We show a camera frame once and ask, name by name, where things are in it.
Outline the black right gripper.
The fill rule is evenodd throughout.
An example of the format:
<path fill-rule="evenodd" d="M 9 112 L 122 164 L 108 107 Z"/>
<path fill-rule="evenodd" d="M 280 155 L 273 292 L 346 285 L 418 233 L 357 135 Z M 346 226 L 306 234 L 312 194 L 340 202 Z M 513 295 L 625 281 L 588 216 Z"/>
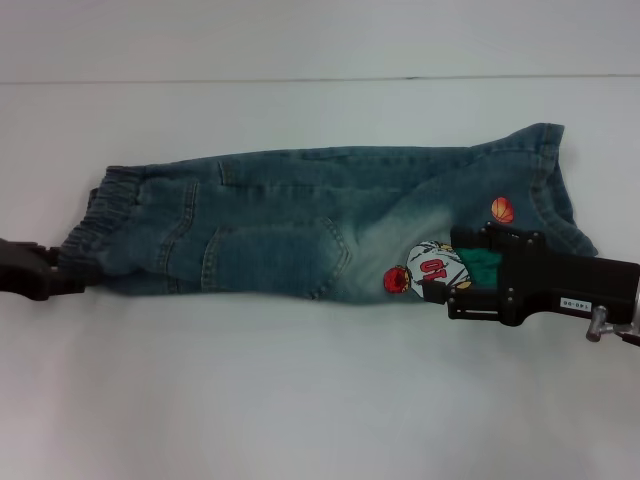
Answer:
<path fill-rule="evenodd" d="M 454 226 L 454 249 L 499 250 L 503 229 Z M 529 316 L 551 312 L 590 319 L 607 311 L 613 325 L 628 325 L 639 313 L 639 266 L 635 263 L 557 253 L 539 232 L 514 235 L 502 252 L 499 297 L 495 289 L 424 283 L 423 300 L 447 307 L 450 319 L 499 321 L 519 326 Z"/>

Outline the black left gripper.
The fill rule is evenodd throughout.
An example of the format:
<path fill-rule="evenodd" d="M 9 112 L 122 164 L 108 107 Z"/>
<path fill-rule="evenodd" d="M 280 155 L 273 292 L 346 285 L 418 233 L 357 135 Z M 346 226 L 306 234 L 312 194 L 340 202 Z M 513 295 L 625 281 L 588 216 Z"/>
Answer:
<path fill-rule="evenodd" d="M 60 248 L 1 240 L 1 291 L 29 300 L 84 293 L 100 283 L 100 270 L 58 268 Z"/>

